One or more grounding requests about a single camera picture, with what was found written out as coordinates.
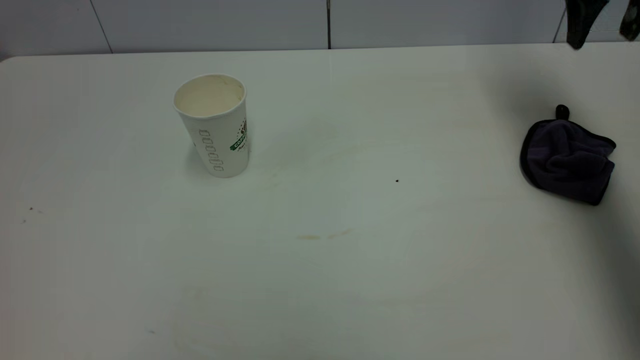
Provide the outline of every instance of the dark cloth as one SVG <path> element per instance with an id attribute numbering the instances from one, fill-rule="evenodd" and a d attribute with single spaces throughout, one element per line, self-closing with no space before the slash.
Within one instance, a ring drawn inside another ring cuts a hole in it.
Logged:
<path id="1" fill-rule="evenodd" d="M 543 120 L 527 133 L 520 152 L 524 174 L 537 188 L 598 205 L 614 163 L 613 140 L 569 120 Z"/>

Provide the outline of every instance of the black object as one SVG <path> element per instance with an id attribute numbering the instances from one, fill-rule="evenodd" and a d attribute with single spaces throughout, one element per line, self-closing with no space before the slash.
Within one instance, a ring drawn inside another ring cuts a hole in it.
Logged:
<path id="1" fill-rule="evenodd" d="M 565 105 L 558 105 L 557 119 L 530 128 L 520 166 L 535 187 L 598 205 L 615 166 L 607 156 L 616 143 L 569 121 L 569 114 Z"/>
<path id="2" fill-rule="evenodd" d="M 566 0 L 566 41 L 578 50 L 584 45 L 594 21 L 609 0 Z"/>
<path id="3" fill-rule="evenodd" d="M 640 0 L 629 0 L 627 12 L 622 18 L 620 24 L 620 34 L 629 41 L 634 41 L 640 34 L 640 16 L 638 9 L 640 8 Z"/>

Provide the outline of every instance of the cup logo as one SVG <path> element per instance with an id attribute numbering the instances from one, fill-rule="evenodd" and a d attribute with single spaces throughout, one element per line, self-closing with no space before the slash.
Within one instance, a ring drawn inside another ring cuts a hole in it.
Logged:
<path id="1" fill-rule="evenodd" d="M 242 123 L 242 125 L 240 126 L 240 129 L 238 129 L 238 132 L 236 133 L 236 142 L 231 145 L 229 147 L 229 149 L 231 149 L 231 151 L 242 151 L 244 149 L 244 146 L 246 145 L 246 116 L 244 116 L 244 121 Z"/>

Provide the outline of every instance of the cup rim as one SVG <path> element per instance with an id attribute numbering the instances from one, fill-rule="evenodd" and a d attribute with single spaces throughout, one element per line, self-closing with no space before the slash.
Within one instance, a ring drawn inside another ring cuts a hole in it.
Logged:
<path id="1" fill-rule="evenodd" d="M 182 111 L 182 110 L 178 109 L 178 107 L 175 105 L 175 97 L 176 97 L 176 95 L 178 95 L 178 91 L 179 91 L 179 90 L 180 90 L 184 85 L 186 85 L 187 83 L 189 83 L 190 81 L 193 81 L 193 80 L 195 80 L 195 79 L 199 79 L 199 78 L 203 78 L 203 77 L 205 77 L 205 76 L 212 76 L 212 75 L 214 75 L 214 76 L 226 76 L 226 77 L 228 77 L 228 78 L 232 78 L 233 80 L 236 80 L 238 83 L 240 83 L 240 85 L 242 85 L 242 88 L 243 88 L 243 90 L 244 90 L 244 92 L 243 92 L 243 96 L 242 96 L 242 99 L 241 99 L 241 100 L 240 100 L 240 101 L 239 101 L 239 102 L 238 102 L 238 103 L 237 103 L 233 108 L 231 108 L 231 109 L 229 109 L 229 110 L 227 110 L 227 111 L 225 111 L 225 112 L 223 112 L 223 113 L 217 113 L 217 114 L 214 114 L 214 115 L 207 115 L 207 116 L 193 116 L 193 115 L 189 115 L 189 114 L 185 113 L 184 111 Z M 238 78 L 237 78 L 237 77 L 235 77 L 235 76 L 228 75 L 228 74 L 222 74 L 222 73 L 219 73 L 219 72 L 215 72 L 215 73 L 209 73 L 209 74 L 201 74 L 201 75 L 197 75 L 197 76 L 195 76 L 195 77 L 193 77 L 193 78 L 191 78 L 191 79 L 189 79 L 189 80 L 187 80 L 187 81 L 183 82 L 180 86 L 178 86 L 178 88 L 177 88 L 177 89 L 175 90 L 175 92 L 173 93 L 173 109 L 174 109 L 175 111 L 177 111 L 179 114 L 184 115 L 184 116 L 186 116 L 186 117 L 189 117 L 189 118 L 191 118 L 191 119 L 207 120 L 207 119 L 213 119 L 213 118 L 216 118 L 216 117 L 222 117 L 222 116 L 224 116 L 224 115 L 226 115 L 226 114 L 232 113 L 233 111 L 235 111 L 236 109 L 238 109 L 238 107 L 240 107 L 240 105 L 244 104 L 244 100 L 245 100 L 245 99 L 246 99 L 246 85 L 245 85 L 245 84 L 244 84 L 240 79 L 238 79 Z"/>

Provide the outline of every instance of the stain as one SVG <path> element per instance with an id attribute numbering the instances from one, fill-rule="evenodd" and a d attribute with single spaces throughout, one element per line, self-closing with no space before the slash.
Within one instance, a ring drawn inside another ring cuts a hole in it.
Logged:
<path id="1" fill-rule="evenodd" d="M 228 331 L 228 317 L 220 308 L 220 300 L 212 290 L 200 286 L 185 286 L 182 298 L 172 315 L 173 346 L 189 359 L 244 358 Z"/>
<path id="2" fill-rule="evenodd" d="M 298 235 L 298 240 L 320 240 L 320 236 L 318 235 Z"/>
<path id="3" fill-rule="evenodd" d="M 342 235 L 347 235 L 348 233 L 350 233 L 351 231 L 353 231 L 353 229 L 346 229 L 345 231 L 339 233 L 339 234 L 332 234 L 327 236 L 328 239 L 335 239 L 338 236 L 342 236 Z"/>

